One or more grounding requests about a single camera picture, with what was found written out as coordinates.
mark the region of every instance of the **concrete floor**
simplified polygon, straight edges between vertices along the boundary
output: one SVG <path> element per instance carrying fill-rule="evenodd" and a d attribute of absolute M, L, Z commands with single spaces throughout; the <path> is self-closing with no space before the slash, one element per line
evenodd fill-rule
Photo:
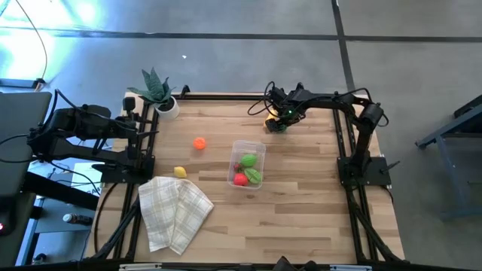
<path fill-rule="evenodd" d="M 51 29 L 337 34 L 329 0 L 21 2 L 39 27 Z M 477 0 L 338 2 L 347 35 L 482 36 Z M 29 24 L 12 2 L 0 26 Z M 59 88 L 74 103 L 114 113 L 126 87 L 141 87 L 140 70 L 152 66 L 172 86 L 200 92 L 262 91 L 270 80 L 286 89 L 302 81 L 318 93 L 346 91 L 337 41 L 42 37 L 49 56 L 44 91 Z M 480 95 L 481 44 L 354 41 L 347 47 L 355 85 L 371 90 L 390 119 L 377 133 L 387 159 L 401 160 L 391 176 L 406 258 L 482 269 L 482 218 L 441 221 L 439 213 L 453 203 L 447 175 L 435 146 L 418 151 L 413 144 Z M 0 59 L 0 78 L 36 78 L 44 65 L 29 31 L 0 29 Z M 83 242 L 77 244 L 81 249 Z"/>

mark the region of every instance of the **cloth towel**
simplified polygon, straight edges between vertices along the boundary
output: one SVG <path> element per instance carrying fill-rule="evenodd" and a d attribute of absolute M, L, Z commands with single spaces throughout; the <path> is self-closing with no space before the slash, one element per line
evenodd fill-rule
<path fill-rule="evenodd" d="M 192 182 L 155 177 L 139 186 L 151 252 L 170 247 L 181 255 L 214 205 Z"/>

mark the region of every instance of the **clear plastic container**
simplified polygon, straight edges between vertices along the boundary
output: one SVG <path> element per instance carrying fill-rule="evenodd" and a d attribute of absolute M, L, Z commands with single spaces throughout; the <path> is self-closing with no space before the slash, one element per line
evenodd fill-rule
<path fill-rule="evenodd" d="M 236 174 L 234 170 L 234 165 L 239 163 L 241 158 L 246 154 L 254 154 L 258 157 L 256 164 L 252 166 L 252 169 L 256 169 L 261 174 L 261 181 L 259 184 L 248 183 L 246 186 L 234 185 L 233 179 Z M 263 185 L 263 166 L 264 166 L 264 155 L 266 154 L 266 146 L 261 142 L 249 142 L 244 140 L 237 140 L 233 144 L 233 152 L 231 153 L 231 163 L 229 165 L 229 174 L 227 175 L 227 183 L 239 188 L 256 190 L 261 188 Z"/>

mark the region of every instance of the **orange ball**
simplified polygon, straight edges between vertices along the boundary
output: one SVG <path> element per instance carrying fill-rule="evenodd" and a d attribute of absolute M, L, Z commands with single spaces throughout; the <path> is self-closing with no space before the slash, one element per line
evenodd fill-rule
<path fill-rule="evenodd" d="M 206 147 L 206 140 L 204 138 L 196 138 L 193 141 L 193 146 L 198 150 L 202 150 Z"/>

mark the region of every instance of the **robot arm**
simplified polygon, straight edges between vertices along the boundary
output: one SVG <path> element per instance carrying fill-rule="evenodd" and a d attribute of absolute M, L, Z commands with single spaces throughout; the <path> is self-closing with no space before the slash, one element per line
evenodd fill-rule
<path fill-rule="evenodd" d="M 282 132 L 306 117 L 309 108 L 327 108 L 341 110 L 358 130 L 356 150 L 350 157 L 347 165 L 350 175 L 363 176 L 371 161 L 370 146 L 371 135 L 378 122 L 383 116 L 383 109 L 379 103 L 370 99 L 360 98 L 351 93 L 345 94 L 315 94 L 305 90 L 302 84 L 298 84 L 296 90 L 286 94 L 283 89 L 273 85 L 266 95 L 277 112 L 277 119 L 266 120 L 266 126 L 270 132 Z M 353 105 L 364 107 L 359 116 L 356 115 Z"/>
<path fill-rule="evenodd" d="M 143 138 L 157 131 L 138 133 L 137 122 L 150 123 L 151 121 L 143 120 L 138 114 L 133 113 L 136 107 L 134 98 L 124 99 L 124 110 L 127 116 L 111 119 L 108 108 L 99 105 L 77 107 L 67 99 L 67 103 L 71 104 L 72 108 L 54 110 L 57 95 L 66 99 L 60 91 L 56 90 L 54 106 L 49 118 L 44 124 L 31 128 L 27 137 L 27 144 L 37 159 L 51 163 L 53 160 L 74 157 L 104 162 L 105 165 L 94 165 L 94 167 L 103 173 L 108 170 L 118 172 L 116 178 L 110 179 L 120 179 L 119 181 L 124 179 L 127 182 L 130 180 L 136 182 L 133 175 L 145 174 L 145 172 L 151 174 L 154 159 L 142 153 L 139 146 Z M 93 148 L 73 145 L 67 140 L 73 136 L 81 140 L 95 139 L 96 143 Z M 102 147 L 107 139 L 127 139 L 125 151 L 103 150 Z M 103 175 L 102 181 L 108 178 L 107 175 L 105 178 Z"/>

